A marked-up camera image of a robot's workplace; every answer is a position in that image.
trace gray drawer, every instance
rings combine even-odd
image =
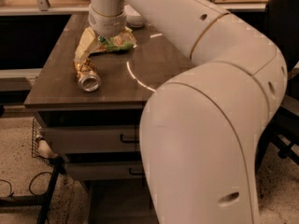
[[[67,163],[67,173],[78,181],[141,178],[141,161]]]
[[[139,150],[135,126],[46,128],[42,134],[58,154]]]

